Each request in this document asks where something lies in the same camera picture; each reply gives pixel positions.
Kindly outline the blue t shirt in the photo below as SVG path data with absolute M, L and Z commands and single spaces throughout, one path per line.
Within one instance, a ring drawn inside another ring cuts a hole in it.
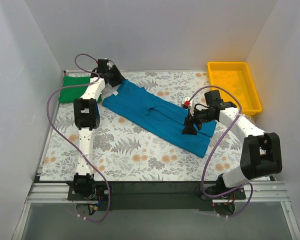
M 116 91 L 116 95 L 111 94 L 103 100 L 105 108 L 183 150 L 200 158 L 205 156 L 216 129 L 215 121 L 204 123 L 197 135 L 182 134 L 188 115 L 186 109 L 128 80 L 122 82 Z

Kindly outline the yellow plastic bin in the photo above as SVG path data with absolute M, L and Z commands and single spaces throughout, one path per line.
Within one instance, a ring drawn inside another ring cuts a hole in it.
M 207 63 L 211 85 L 230 92 L 241 104 L 242 113 L 261 113 L 262 104 L 249 68 L 243 61 L 210 61 Z

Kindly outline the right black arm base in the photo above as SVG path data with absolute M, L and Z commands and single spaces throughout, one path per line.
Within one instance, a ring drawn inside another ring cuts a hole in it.
M 246 193 L 243 188 L 239 188 L 236 191 L 225 194 L 229 191 L 229 188 L 219 188 L 215 184 L 208 184 L 204 187 L 205 194 L 203 193 L 202 186 L 199 185 L 194 188 L 194 193 L 202 200 L 214 199 L 214 200 L 245 200 Z

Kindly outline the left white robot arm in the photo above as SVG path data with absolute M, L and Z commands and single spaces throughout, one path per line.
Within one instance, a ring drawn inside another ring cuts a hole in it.
M 116 87 L 124 81 L 117 66 L 113 61 L 105 58 L 97 60 L 97 67 L 90 73 L 90 85 L 83 95 L 73 101 L 74 123 L 78 128 L 79 154 L 73 183 L 81 185 L 79 194 L 85 200 L 91 200 L 96 196 L 96 187 L 92 184 L 94 180 L 94 169 L 88 163 L 93 156 L 93 141 L 96 129 L 100 125 L 100 113 L 98 99 L 102 91 L 109 84 Z

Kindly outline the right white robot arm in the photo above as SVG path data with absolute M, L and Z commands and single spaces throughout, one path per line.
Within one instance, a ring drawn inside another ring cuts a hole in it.
M 243 114 L 238 101 L 224 101 L 218 90 L 204 94 L 207 106 L 198 109 L 191 97 L 184 99 L 188 110 L 184 120 L 184 135 L 196 135 L 205 123 L 218 121 L 227 127 L 242 143 L 239 166 L 221 174 L 215 183 L 217 195 L 227 199 L 235 188 L 250 180 L 282 172 L 282 154 L 279 136 L 266 133 L 252 124 Z

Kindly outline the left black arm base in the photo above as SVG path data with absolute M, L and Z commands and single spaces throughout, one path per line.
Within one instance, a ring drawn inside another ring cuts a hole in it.
M 103 199 L 108 201 L 109 193 L 112 192 L 112 186 L 109 189 L 104 182 L 95 181 L 94 176 L 87 173 L 86 175 L 75 174 L 73 181 L 67 181 L 69 186 L 67 199 L 69 201 L 97 201 Z

